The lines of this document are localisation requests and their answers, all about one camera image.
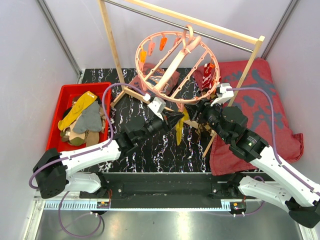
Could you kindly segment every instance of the red cloth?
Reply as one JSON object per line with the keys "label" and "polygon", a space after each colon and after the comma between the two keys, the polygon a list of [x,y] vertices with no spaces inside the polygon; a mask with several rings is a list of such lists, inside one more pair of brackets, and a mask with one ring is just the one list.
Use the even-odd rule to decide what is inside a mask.
{"label": "red cloth", "polygon": [[[235,88],[245,69],[247,61],[219,63],[221,83],[230,83]],[[279,94],[273,84],[267,61],[257,58],[247,74],[242,87],[257,87],[265,90],[272,99],[275,118],[275,140],[278,154],[288,163],[296,162],[304,152],[303,134],[293,134],[289,128]],[[233,103],[248,117],[247,127],[272,145],[271,111],[267,98],[259,91],[239,91]],[[234,156],[220,137],[212,143],[210,167],[213,175],[230,174],[256,169],[250,163]]]}

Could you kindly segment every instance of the metal rod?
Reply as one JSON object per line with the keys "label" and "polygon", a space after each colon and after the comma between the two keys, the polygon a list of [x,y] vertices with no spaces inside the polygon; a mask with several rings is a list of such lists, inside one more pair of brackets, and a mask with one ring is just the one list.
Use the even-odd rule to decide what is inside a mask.
{"label": "metal rod", "polygon": [[42,13],[44,14],[48,24],[50,25],[50,27],[53,31],[53,34],[55,35],[56,39],[58,40],[66,58],[69,60],[73,70],[75,71],[77,77],[79,78],[82,70],[79,67],[73,54],[71,53],[64,37],[62,36],[62,33],[61,33],[60,29],[58,28],[58,25],[57,25],[48,5],[46,3],[46,0],[36,0],[36,2],[38,3]]}
{"label": "metal rod", "polygon": [[281,32],[283,31],[283,29],[285,28],[289,17],[291,16],[291,14],[293,13],[294,9],[296,8],[296,6],[298,5],[298,2],[300,0],[291,0],[290,3],[288,4],[287,8],[285,9],[278,25],[276,26],[268,44],[266,45],[261,58],[262,59],[266,59],[269,56],[269,53],[272,49],[272,47],[275,45],[276,41],[278,40]]}
{"label": "metal rod", "polygon": [[[135,10],[131,7],[128,7],[128,6],[124,6],[122,4],[119,4],[119,3],[116,3],[114,1],[110,1],[110,0],[102,0],[103,2],[106,2],[106,3],[109,3],[109,4],[112,4],[112,5],[115,5],[117,7],[120,7],[122,9],[126,9],[126,10],[129,10],[131,12],[134,12],[136,14],[140,14],[142,16],[145,16],[145,17],[148,17],[148,18],[151,18],[151,19],[154,19],[154,20],[157,20],[159,22],[162,22],[162,23],[165,23],[165,24],[168,24],[168,25],[171,25],[171,26],[174,26],[176,28],[179,28],[179,29],[183,29],[183,30],[189,30],[187,27],[185,26],[182,26],[182,25],[179,25],[179,24],[176,24],[174,22],[171,22],[171,21],[168,21],[168,20],[165,20],[165,19],[162,19],[162,18],[159,18],[159,17],[156,17],[156,16],[153,16],[153,15],[150,15],[150,14],[147,14],[145,12],[142,12],[142,11],[138,11],[138,10]],[[234,44],[232,42],[229,42],[229,41],[225,41],[225,40],[222,40],[220,38],[217,38],[217,37],[214,37],[214,36],[211,36],[211,35],[208,35],[208,34],[205,34],[203,32],[199,32],[199,31],[193,31],[195,34],[198,34],[202,37],[205,37],[205,38],[208,38],[208,39],[211,39],[211,40],[214,40],[214,41],[217,41],[219,43],[222,43],[222,44],[226,44],[226,45],[229,45],[229,46],[232,46],[234,48],[237,48],[237,49],[240,49],[240,50],[243,50],[243,51],[246,51],[248,53],[252,53],[253,50],[249,49],[249,48],[246,48],[244,46],[240,46],[240,45],[237,45],[237,44]]]}

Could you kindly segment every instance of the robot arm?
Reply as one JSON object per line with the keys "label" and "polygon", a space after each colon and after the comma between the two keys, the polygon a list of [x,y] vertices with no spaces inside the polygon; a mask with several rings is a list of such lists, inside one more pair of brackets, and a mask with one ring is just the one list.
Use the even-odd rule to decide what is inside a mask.
{"label": "robot arm", "polygon": [[238,158],[251,163],[272,177],[279,185],[272,186],[249,176],[238,177],[233,186],[246,196],[274,204],[299,224],[313,228],[320,221],[320,185],[311,181],[283,158],[258,134],[247,128],[248,118],[236,106],[222,108],[233,96],[228,83],[217,88],[216,99],[186,106],[190,118],[209,126],[229,144]]}
{"label": "robot arm", "polygon": [[164,110],[166,103],[155,97],[148,107],[154,112],[153,117],[146,122],[134,119],[124,126],[124,131],[116,134],[113,140],[85,147],[74,151],[57,152],[55,148],[47,150],[33,172],[46,164],[60,160],[46,167],[36,176],[36,182],[43,199],[57,196],[63,191],[83,191],[104,195],[106,181],[101,174],[79,172],[93,165],[115,161],[132,154],[138,144],[152,137],[155,133],[170,131],[184,116],[181,112]]}

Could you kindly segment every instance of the yellow cloth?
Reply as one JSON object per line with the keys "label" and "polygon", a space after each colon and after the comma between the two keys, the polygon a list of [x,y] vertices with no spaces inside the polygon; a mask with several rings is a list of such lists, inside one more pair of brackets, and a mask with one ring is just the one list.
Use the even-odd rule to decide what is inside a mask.
{"label": "yellow cloth", "polygon": [[63,129],[69,127],[80,116],[82,111],[89,107],[96,99],[97,96],[90,91],[87,91],[81,97],[79,97],[67,116],[58,122],[59,130],[62,131]]}
{"label": "yellow cloth", "polygon": [[178,123],[175,125],[175,136],[176,136],[176,144],[179,146],[181,143],[181,139],[182,139],[182,129],[184,127],[184,121],[189,119],[189,115],[188,112],[186,110],[186,108],[183,109],[183,118],[181,118]]}

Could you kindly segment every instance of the clothespin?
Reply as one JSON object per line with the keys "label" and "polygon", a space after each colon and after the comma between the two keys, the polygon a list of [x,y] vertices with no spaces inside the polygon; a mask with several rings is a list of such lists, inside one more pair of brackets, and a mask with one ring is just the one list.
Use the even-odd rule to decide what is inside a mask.
{"label": "clothespin", "polygon": [[162,38],[161,38],[161,41],[160,41],[160,47],[159,47],[160,51],[162,51],[165,48],[167,40],[168,40],[168,38],[164,34],[162,34]]}
{"label": "clothespin", "polygon": [[156,43],[150,38],[149,47],[148,47],[148,56],[150,57],[156,47]]}
{"label": "clothespin", "polygon": [[145,51],[143,48],[140,52],[140,61],[139,61],[139,69],[142,71],[144,69],[144,64],[146,62],[147,58],[147,51]]}
{"label": "clothespin", "polygon": [[176,43],[181,39],[181,37],[179,37],[178,35],[176,35],[176,38],[174,40],[173,46],[176,45]]}

